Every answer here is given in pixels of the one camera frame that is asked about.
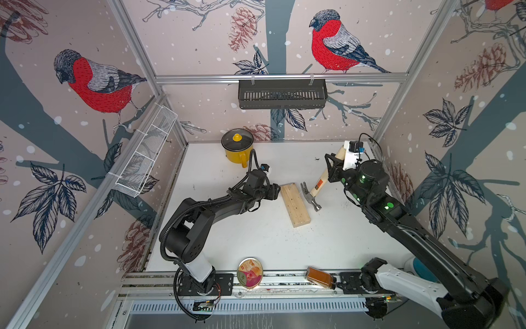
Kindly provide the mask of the wooden handle claw hammer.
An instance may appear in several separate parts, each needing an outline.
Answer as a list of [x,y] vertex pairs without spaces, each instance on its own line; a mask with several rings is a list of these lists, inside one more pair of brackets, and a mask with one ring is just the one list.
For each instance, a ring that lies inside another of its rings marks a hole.
[[321,174],[320,178],[316,181],[316,184],[311,189],[307,187],[307,184],[305,182],[302,182],[300,184],[301,191],[304,195],[305,201],[308,204],[312,205],[316,212],[319,212],[320,209],[322,209],[321,205],[319,205],[316,202],[316,196],[318,196],[322,188],[328,182],[328,177],[329,177],[329,173],[328,173],[328,166],[327,166],[325,168],[325,171]]

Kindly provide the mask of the pale wooden block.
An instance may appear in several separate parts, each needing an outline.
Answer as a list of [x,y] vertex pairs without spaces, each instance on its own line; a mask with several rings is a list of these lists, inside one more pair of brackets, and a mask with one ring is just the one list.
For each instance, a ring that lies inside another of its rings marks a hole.
[[281,195],[294,228],[311,223],[311,218],[295,183],[282,185]]

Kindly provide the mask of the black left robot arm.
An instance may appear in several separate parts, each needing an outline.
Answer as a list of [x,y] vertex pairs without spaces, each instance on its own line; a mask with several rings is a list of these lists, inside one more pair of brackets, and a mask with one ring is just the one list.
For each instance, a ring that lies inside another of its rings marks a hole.
[[248,171],[226,196],[200,202],[185,199],[163,227],[159,235],[161,257],[176,264],[191,279],[197,293],[209,293],[216,285],[216,270],[201,254],[213,224],[257,211],[262,200],[276,200],[281,187],[269,182],[268,173],[269,166],[262,164]]

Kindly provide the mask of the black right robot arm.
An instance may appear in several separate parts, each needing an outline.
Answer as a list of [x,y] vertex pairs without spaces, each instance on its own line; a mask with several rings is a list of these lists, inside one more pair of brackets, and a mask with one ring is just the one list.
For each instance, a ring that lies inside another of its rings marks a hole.
[[386,193],[389,181],[379,160],[344,169],[343,160],[326,154],[329,182],[343,185],[346,198],[368,221],[406,247],[436,281],[408,274],[380,258],[361,268],[362,288],[400,294],[441,318],[449,328],[490,328],[501,315],[509,288],[469,267],[424,229],[415,216]]

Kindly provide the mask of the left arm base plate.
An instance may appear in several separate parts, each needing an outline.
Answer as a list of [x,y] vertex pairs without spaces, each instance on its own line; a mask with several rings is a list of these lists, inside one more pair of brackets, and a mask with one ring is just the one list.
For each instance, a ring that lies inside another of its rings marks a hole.
[[203,282],[194,279],[190,274],[180,274],[174,282],[178,296],[231,296],[234,285],[233,274],[212,272]]

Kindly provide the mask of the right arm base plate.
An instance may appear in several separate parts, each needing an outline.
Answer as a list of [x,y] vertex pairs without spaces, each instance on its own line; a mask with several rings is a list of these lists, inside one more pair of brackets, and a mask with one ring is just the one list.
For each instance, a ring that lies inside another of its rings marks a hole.
[[341,289],[344,294],[352,295],[380,295],[395,296],[394,291],[382,288],[372,274],[363,274],[359,271],[349,271],[339,273],[340,281],[336,287]]

